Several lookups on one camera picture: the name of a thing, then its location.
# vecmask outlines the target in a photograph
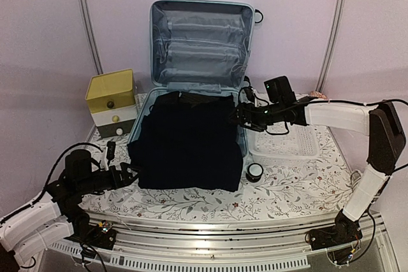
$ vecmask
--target small drawer unit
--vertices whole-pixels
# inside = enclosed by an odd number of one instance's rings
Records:
[[[129,133],[138,114],[132,69],[92,77],[85,100],[102,138]]]

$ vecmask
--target floral tablecloth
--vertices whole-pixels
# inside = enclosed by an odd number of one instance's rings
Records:
[[[261,181],[255,184],[249,183],[243,172],[236,192],[197,188],[149,190],[140,189],[136,181],[102,196],[85,196],[82,208],[138,218],[208,223],[287,219],[340,210],[351,195],[351,172],[329,130],[326,127],[313,127],[313,130],[320,152],[316,159],[301,164],[280,161],[265,166]],[[102,140],[95,132],[91,142],[102,147],[109,140],[117,144],[116,165],[130,162],[128,135]]]

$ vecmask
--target lavender wall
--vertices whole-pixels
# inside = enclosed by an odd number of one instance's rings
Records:
[[[0,216],[34,197],[83,141],[95,74],[77,0],[0,0]]]
[[[408,0],[346,0],[324,91],[330,98],[408,100]],[[408,108],[396,105],[408,135]],[[334,131],[352,168],[365,165],[368,139]],[[408,148],[399,165],[408,162]],[[408,271],[408,169],[395,173],[376,209],[390,232],[401,271]]]
[[[89,0],[104,72],[133,68],[139,89],[151,88],[149,10],[155,0]],[[328,42],[336,0],[226,0],[260,9],[248,74],[263,81],[288,75],[297,92],[315,89]]]

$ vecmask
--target open suitcase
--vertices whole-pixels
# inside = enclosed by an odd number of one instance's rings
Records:
[[[142,120],[160,95],[173,91],[233,95],[238,102],[254,15],[254,9],[242,3],[161,0],[152,5],[150,61],[156,87],[148,93],[128,143],[139,138]],[[247,142],[241,127],[237,143],[245,157]]]

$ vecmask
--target white plastic tray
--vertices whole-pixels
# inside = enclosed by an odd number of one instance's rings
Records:
[[[292,125],[289,134],[272,136],[266,132],[248,130],[248,149],[254,162],[271,164],[275,160],[310,160],[319,156],[316,132],[311,126]],[[283,123],[268,127],[268,132],[285,132]]]

